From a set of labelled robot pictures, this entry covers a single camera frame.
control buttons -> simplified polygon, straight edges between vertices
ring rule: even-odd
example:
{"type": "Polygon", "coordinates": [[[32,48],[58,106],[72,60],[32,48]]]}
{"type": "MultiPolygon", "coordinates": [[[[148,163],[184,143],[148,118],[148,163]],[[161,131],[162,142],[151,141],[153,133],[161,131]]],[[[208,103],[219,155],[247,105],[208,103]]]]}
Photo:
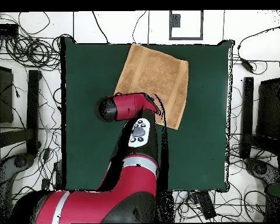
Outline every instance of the control buttons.
{"type": "Polygon", "coordinates": [[[132,137],[142,137],[145,135],[145,130],[141,127],[135,127],[132,132],[132,137]]]}

brown towel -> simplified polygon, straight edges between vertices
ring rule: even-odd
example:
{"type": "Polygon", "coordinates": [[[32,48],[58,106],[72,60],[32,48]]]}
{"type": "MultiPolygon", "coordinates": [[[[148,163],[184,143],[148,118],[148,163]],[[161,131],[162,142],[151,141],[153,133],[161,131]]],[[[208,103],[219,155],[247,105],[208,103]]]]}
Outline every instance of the brown towel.
{"type": "MultiPolygon", "coordinates": [[[[177,130],[186,105],[188,62],[165,53],[132,44],[114,93],[147,93],[162,101],[167,126],[177,130]]],[[[164,125],[160,116],[156,123],[164,125]]]]}

red robot arm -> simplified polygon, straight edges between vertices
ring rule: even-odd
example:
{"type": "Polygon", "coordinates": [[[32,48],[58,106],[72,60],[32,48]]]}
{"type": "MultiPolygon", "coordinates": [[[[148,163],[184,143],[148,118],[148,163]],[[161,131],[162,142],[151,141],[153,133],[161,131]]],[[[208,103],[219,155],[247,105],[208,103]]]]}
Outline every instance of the red robot arm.
{"type": "Polygon", "coordinates": [[[31,192],[16,204],[11,222],[152,223],[156,207],[158,143],[153,100],[144,93],[101,99],[103,121],[128,120],[96,191],[31,192]]]}

dark green table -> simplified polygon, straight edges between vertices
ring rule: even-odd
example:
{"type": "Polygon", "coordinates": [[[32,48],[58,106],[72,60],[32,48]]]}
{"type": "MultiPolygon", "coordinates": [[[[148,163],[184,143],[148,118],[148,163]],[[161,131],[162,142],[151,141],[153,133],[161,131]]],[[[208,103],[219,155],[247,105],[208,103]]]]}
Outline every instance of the dark green table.
{"type": "MultiPolygon", "coordinates": [[[[186,60],[190,66],[180,128],[168,129],[170,190],[226,190],[228,56],[232,44],[145,45],[186,60]]],[[[113,94],[130,46],[74,44],[65,38],[66,164],[62,167],[66,168],[67,190],[93,190],[104,177],[124,122],[100,122],[93,108],[100,97],[113,94]]],[[[157,128],[160,137],[161,127],[157,128]]]]}

white floor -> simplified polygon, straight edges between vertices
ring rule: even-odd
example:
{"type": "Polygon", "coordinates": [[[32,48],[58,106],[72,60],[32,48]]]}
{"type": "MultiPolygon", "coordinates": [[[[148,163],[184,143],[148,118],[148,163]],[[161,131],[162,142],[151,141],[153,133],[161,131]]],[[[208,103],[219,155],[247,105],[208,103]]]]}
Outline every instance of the white floor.
{"type": "MultiPolygon", "coordinates": [[[[100,32],[92,12],[46,12],[50,18],[50,24],[41,32],[37,34],[31,34],[31,36],[42,37],[43,40],[51,43],[52,39],[61,34],[70,34],[78,43],[105,43],[106,39],[100,32]]],[[[236,42],[233,53],[237,54],[237,46],[241,40],[252,34],[256,34],[265,29],[277,27],[280,25],[280,10],[206,10],[204,11],[204,40],[202,41],[169,41],[169,11],[129,11],[129,12],[95,12],[97,21],[104,31],[108,41],[110,43],[132,43],[133,42],[133,30],[135,28],[138,18],[138,25],[134,31],[134,39],[137,43],[147,44],[218,44],[222,39],[232,39],[236,42]]],[[[187,23],[186,15],[191,13],[183,13],[184,18],[181,18],[181,28],[184,28],[185,32],[190,23],[187,23]]],[[[11,18],[14,18],[17,22],[19,13],[2,13],[1,23],[11,23],[11,18]]],[[[20,16],[20,24],[28,33],[36,33],[43,29],[48,24],[48,19],[43,12],[29,12],[22,13],[20,16]]],[[[261,81],[280,77],[279,63],[280,61],[280,29],[272,30],[267,33],[259,34],[257,36],[248,38],[242,42],[240,55],[242,58],[248,60],[263,60],[267,61],[268,68],[266,72],[261,75],[253,75],[247,72],[241,65],[235,65],[233,67],[233,93],[232,93],[232,107],[241,105],[242,98],[239,91],[242,93],[242,82],[246,76],[254,77],[254,98],[258,98],[258,86],[261,81]]],[[[17,98],[14,94],[13,107],[17,110],[22,118],[24,124],[26,124],[26,106],[27,106],[27,73],[25,68],[15,61],[8,61],[10,56],[6,54],[6,50],[2,48],[0,52],[0,65],[3,67],[11,68],[14,74],[14,84],[19,89],[17,90],[20,97],[17,98]]],[[[265,68],[264,62],[255,62],[257,64],[256,73],[261,73],[265,68]]],[[[52,93],[60,87],[60,73],[58,70],[54,71],[42,71],[44,79],[41,80],[40,89],[40,122],[39,122],[39,139],[44,145],[48,138],[46,148],[50,144],[51,149],[56,149],[54,157],[47,163],[46,172],[48,177],[53,169],[53,163],[60,160],[61,150],[58,148],[61,144],[61,131],[55,130],[61,125],[61,115],[57,110],[52,93]]],[[[61,100],[60,90],[56,93],[56,100],[61,100]]],[[[238,107],[233,114],[238,115],[236,119],[232,119],[232,133],[240,132],[240,110],[238,107]]],[[[257,101],[254,102],[254,119],[257,119],[257,101]]],[[[16,112],[14,112],[14,121],[12,124],[1,124],[0,131],[10,131],[15,128],[22,128],[20,119],[16,112]]],[[[20,145],[10,152],[10,155],[25,151],[25,144],[20,145]]],[[[12,148],[12,146],[5,147],[0,150],[0,158],[4,157],[12,148]]],[[[258,151],[253,150],[251,155],[255,155],[258,151]]],[[[270,154],[264,153],[263,156],[267,157],[270,154]]],[[[276,159],[272,159],[271,164],[277,166],[276,159]]],[[[239,162],[236,165],[229,167],[229,181],[231,187],[227,193],[210,193],[214,201],[216,212],[226,217],[217,216],[215,221],[239,221],[239,222],[251,222],[251,219],[247,216],[243,200],[244,194],[251,190],[264,191],[264,188],[259,180],[254,179],[247,174],[245,169],[241,168],[243,163],[239,162]]],[[[46,176],[42,172],[40,175],[38,163],[36,162],[29,170],[18,174],[17,181],[13,186],[13,193],[18,193],[24,186],[33,186],[35,190],[41,188],[42,176],[46,176]]],[[[28,191],[27,188],[22,190],[22,193],[28,191]]],[[[174,193],[177,197],[177,203],[182,203],[185,192],[174,193]]],[[[260,205],[262,210],[265,205],[265,198],[259,193],[250,193],[246,201],[251,205],[260,205]]],[[[260,222],[263,216],[252,210],[248,206],[248,213],[250,217],[260,222]]],[[[192,216],[201,216],[199,209],[195,209],[192,205],[192,210],[189,211],[186,205],[183,205],[181,211],[183,218],[190,218],[192,216]]],[[[204,219],[195,217],[190,219],[181,219],[181,222],[209,222],[204,219]]],[[[180,222],[180,215],[177,214],[176,221],[180,222]]]]}

